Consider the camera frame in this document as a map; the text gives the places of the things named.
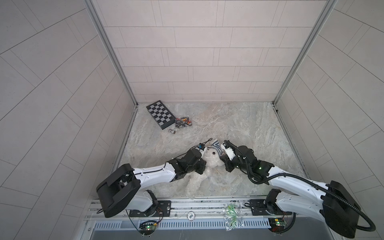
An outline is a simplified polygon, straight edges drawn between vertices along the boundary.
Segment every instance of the tiled wall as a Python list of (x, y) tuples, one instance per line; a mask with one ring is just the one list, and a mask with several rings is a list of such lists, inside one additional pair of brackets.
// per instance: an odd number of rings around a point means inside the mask
[(310, 177), (342, 183), (376, 224), (356, 239), (384, 238), (383, 16), (382, 0), (339, 0), (277, 104)]
[(69, 240), (132, 108), (82, 0), (0, 1), (0, 239)]
[(325, 1), (94, 0), (139, 102), (272, 101)]

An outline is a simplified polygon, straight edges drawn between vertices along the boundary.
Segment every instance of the chessboard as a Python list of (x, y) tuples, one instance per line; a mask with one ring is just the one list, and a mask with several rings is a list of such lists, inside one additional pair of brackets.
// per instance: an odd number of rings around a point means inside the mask
[(147, 110), (161, 129), (165, 129), (175, 123), (175, 116), (160, 100), (148, 105)]

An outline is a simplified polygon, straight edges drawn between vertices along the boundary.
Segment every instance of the black mounting plate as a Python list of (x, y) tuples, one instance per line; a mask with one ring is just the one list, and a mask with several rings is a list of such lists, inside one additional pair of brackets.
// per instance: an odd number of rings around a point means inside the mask
[[(264, 200), (265, 199), (251, 199), (249, 200), (249, 203), (251, 205), (254, 205), (256, 207), (260, 207), (260, 208), (263, 208), (265, 207), (264, 206)], [(256, 209), (256, 208), (251, 208), (251, 211), (252, 211), (252, 216), (261, 216), (261, 215), (271, 215), (269, 214), (266, 210), (264, 209)], [(292, 212), (285, 212), (286, 215), (292, 215)], [(280, 209), (277, 210), (277, 214), (276, 215), (283, 215), (283, 211), (281, 211)]]
[[(159, 201), (159, 204), (157, 208), (159, 208), (161, 211), (162, 217), (169, 217), (170, 216), (170, 205), (171, 201)], [(159, 213), (155, 211), (151, 216), (145, 216), (143, 212), (140, 212), (139, 210), (130, 210), (129, 211), (130, 217), (160, 217)]]

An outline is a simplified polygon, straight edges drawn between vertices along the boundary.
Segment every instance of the marble surface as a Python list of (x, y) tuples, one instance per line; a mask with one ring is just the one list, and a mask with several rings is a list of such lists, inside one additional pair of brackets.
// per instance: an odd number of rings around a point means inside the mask
[[(191, 115), (193, 127), (178, 129), (171, 134), (161, 130), (146, 109), (139, 105), (120, 164), (132, 167), (152, 167), (164, 164), (172, 157), (210, 137), (230, 140), (237, 146), (254, 150), (258, 159), (271, 162), (280, 168), (305, 176), (297, 161), (270, 103), (165, 103), (175, 115)], [(251, 183), (247, 175), (225, 166), (207, 168), (204, 176), (187, 174), (171, 183), (151, 186), (156, 197), (195, 196), (246, 196), (266, 195), (271, 187)]]

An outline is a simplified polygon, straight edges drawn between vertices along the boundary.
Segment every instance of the stuffed animal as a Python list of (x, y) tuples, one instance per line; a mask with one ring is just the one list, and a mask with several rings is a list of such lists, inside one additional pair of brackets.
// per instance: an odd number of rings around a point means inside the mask
[(220, 148), (220, 142), (215, 139), (210, 144), (210, 146), (207, 146), (207, 151), (203, 156), (203, 159), (207, 162), (203, 174), (190, 173), (191, 177), (185, 190), (186, 196), (190, 199), (194, 199), (197, 196), (201, 183), (211, 176), (213, 168), (224, 165), (224, 162), (220, 160), (220, 156), (223, 153)]

